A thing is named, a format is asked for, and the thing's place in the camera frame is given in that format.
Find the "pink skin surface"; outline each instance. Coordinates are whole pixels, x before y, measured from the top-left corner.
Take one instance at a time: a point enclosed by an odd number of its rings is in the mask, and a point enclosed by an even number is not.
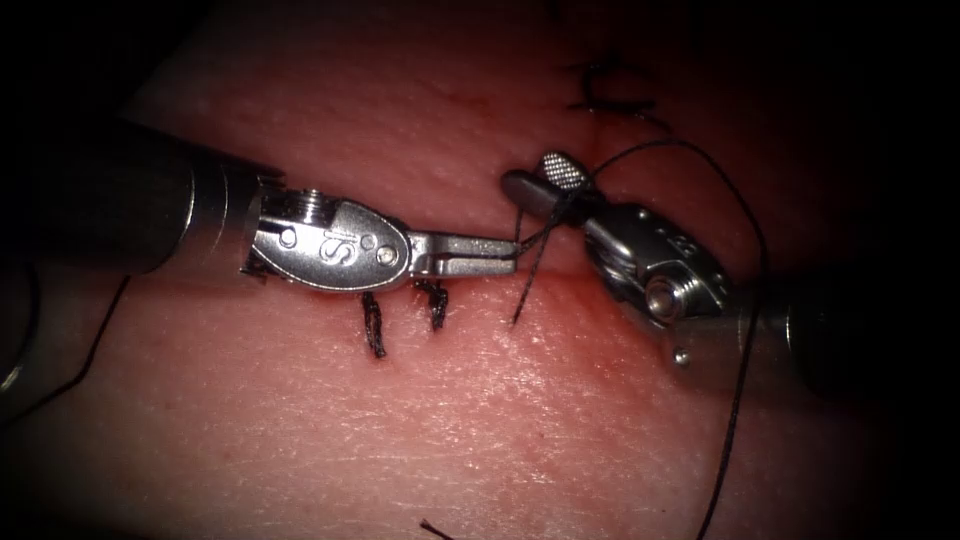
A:
[[[604,91],[655,97],[657,116],[714,155],[775,268],[849,240],[844,216],[859,203],[834,186],[850,169],[812,143],[822,102],[802,72],[750,78],[749,62],[720,49],[693,60],[669,30],[678,13],[570,8],[563,22],[539,3],[440,4],[221,8],[126,114],[414,228],[508,238],[502,172],[547,149],[594,166],[662,135],[566,110],[581,96],[563,66],[617,46],[651,75]],[[755,275],[749,224],[692,154],[652,150],[599,182],[687,229],[736,281]],[[554,234],[511,326],[529,264],[449,282],[436,333],[423,293],[378,295],[383,361],[356,295],[134,278],[90,377],[5,434],[3,474],[51,511],[159,538],[430,538],[422,518],[460,540],[692,537],[730,396],[677,384],[594,277],[578,231]],[[76,370],[119,281],[64,268],[42,278],[30,361],[45,369],[24,374],[4,412]],[[711,537],[836,534],[868,439],[834,407],[748,399]]]

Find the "engraved logo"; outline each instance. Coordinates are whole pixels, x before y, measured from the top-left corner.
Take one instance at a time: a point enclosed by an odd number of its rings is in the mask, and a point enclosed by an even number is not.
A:
[[[354,234],[326,230],[326,240],[320,244],[320,261],[329,266],[351,266],[360,254],[360,237]]]

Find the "black suture thread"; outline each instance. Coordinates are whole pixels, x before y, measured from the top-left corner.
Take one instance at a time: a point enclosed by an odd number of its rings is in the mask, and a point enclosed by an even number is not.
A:
[[[439,536],[443,540],[454,540],[452,536],[445,534],[443,531],[434,527],[433,525],[430,524],[429,521],[425,519],[420,520],[420,528]]]
[[[383,316],[380,314],[380,304],[369,291],[361,295],[360,301],[363,304],[363,325],[367,333],[367,345],[370,345],[374,356],[383,358],[387,355],[387,350],[383,348]]]
[[[443,328],[443,321],[447,318],[447,303],[450,301],[450,293],[441,286],[441,280],[431,283],[425,279],[418,279],[413,282],[415,289],[427,293],[427,303],[430,306],[430,323],[433,331]]]
[[[517,309],[513,312],[511,324],[517,324],[517,320],[520,319],[520,312],[523,311],[523,306],[527,303],[527,295],[530,294],[530,289],[533,288],[533,280],[536,277],[537,269],[540,267],[540,260],[543,258],[543,253],[547,249],[547,240],[550,239],[550,232],[563,222],[564,216],[570,210],[577,197],[590,189],[593,189],[593,182],[584,182],[564,193],[563,197],[558,199],[556,204],[554,204],[553,210],[550,212],[550,217],[547,219],[547,223],[543,228],[523,242],[520,242],[517,256],[529,251],[537,242],[540,243],[540,249],[537,250],[537,255],[534,257],[533,264],[530,266],[530,273],[527,274],[527,281],[524,283],[523,291],[520,293],[520,300],[517,302]]]
[[[0,424],[0,431],[9,429],[17,422],[37,412],[50,402],[54,401],[63,394],[66,394],[78,384],[83,382],[83,380],[87,377],[87,374],[90,372],[90,367],[93,365],[93,360],[97,356],[97,348],[100,346],[100,340],[103,338],[103,334],[107,330],[107,325],[110,324],[110,319],[113,317],[113,312],[117,309],[117,304],[120,303],[120,298],[123,296],[123,291],[126,290],[129,283],[130,276],[125,276],[123,280],[120,281],[120,286],[117,287],[117,292],[113,295],[113,300],[110,301],[110,306],[107,308],[107,314],[103,317],[103,321],[100,323],[100,328],[97,330],[97,335],[93,338],[93,343],[90,345],[90,350],[87,351],[87,358],[83,362],[83,367],[80,368],[80,371],[73,377],[73,379],[67,381],[54,391],[43,396],[33,405],[30,405],[26,409],[4,420],[3,423]]]
[[[753,306],[750,310],[750,324],[747,326],[747,335],[744,338],[743,354],[740,357],[740,369],[737,371],[737,383],[733,391],[733,399],[730,403],[730,419],[727,422],[727,431],[723,439],[723,448],[720,451],[720,465],[717,468],[717,476],[713,486],[713,493],[710,495],[710,503],[707,505],[707,511],[703,516],[703,522],[700,524],[700,530],[697,532],[696,537],[697,540],[703,540],[707,534],[707,529],[710,527],[713,514],[717,509],[717,502],[720,500],[720,492],[723,489],[723,481],[726,478],[727,469],[730,466],[730,455],[733,452],[734,435],[736,434],[737,430],[737,418],[740,414],[740,401],[743,397],[743,389],[747,380],[747,369],[750,366],[750,355],[753,351],[753,341],[756,335],[757,321],[760,318],[760,312],[763,309],[763,302],[766,299],[766,285],[770,273],[770,256],[767,249],[767,239],[763,234],[763,228],[760,226],[760,221],[753,213],[753,210],[750,208],[750,205],[747,203],[746,199],[743,198],[743,194],[740,193],[740,190],[737,189],[737,187],[733,184],[733,182],[723,171],[720,165],[713,159],[713,157],[693,143],[684,141],[682,139],[658,139],[631,146],[630,148],[619,152],[602,163],[593,171],[593,176],[596,178],[597,175],[603,172],[604,169],[629,154],[639,152],[640,150],[647,148],[662,146],[677,146],[686,148],[707,162],[710,168],[712,168],[714,173],[720,177],[724,185],[727,186],[727,188],[730,190],[730,193],[733,194],[733,197],[737,200],[740,210],[743,212],[744,217],[747,218],[747,221],[750,222],[750,226],[753,228],[753,233],[757,238],[757,245],[759,248],[760,277],[757,280],[756,296],[754,296]]]
[[[615,114],[635,116],[641,120],[650,122],[667,133],[672,133],[673,129],[665,121],[647,114],[644,111],[656,107],[656,101],[652,99],[636,101],[615,101],[611,99],[598,98],[593,92],[593,80],[598,75],[608,74],[616,69],[625,69],[634,72],[641,72],[637,68],[632,68],[620,60],[616,53],[607,55],[606,58],[596,62],[587,62],[570,66],[571,68],[583,68],[583,74],[580,76],[580,91],[583,93],[583,102],[568,105],[568,109],[587,109],[591,112],[603,110]]]

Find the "metal screw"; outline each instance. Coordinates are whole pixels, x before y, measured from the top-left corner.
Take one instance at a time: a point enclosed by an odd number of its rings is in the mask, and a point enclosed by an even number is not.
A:
[[[280,245],[287,249],[297,245],[297,231],[284,229],[283,232],[280,233]]]
[[[377,247],[377,237],[372,234],[365,234],[361,236],[360,247],[367,251]]]
[[[690,365],[690,353],[687,352],[683,347],[674,347],[673,349],[673,363],[680,367],[687,367]]]
[[[383,266],[393,266],[397,262],[397,250],[383,246],[377,250],[377,262]]]
[[[686,305],[679,284],[664,277],[654,277],[644,287],[647,309],[663,322],[671,323],[683,316]]]

